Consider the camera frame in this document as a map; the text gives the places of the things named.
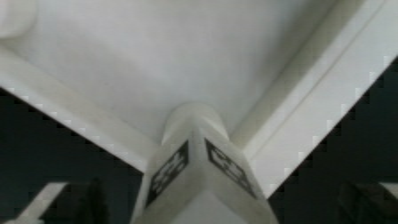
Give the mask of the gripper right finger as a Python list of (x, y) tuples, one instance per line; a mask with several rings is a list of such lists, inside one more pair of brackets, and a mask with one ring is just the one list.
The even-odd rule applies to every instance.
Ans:
[(398, 200), (398, 183), (381, 182), (385, 188), (385, 198)]

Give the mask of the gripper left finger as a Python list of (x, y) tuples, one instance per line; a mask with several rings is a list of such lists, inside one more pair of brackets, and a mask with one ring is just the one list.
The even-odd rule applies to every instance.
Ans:
[(31, 204), (27, 205), (26, 210), (20, 213), (20, 216), (11, 219), (6, 224), (45, 224), (42, 216), (51, 208), (52, 202), (56, 201), (67, 186), (67, 182), (52, 182), (47, 184)]

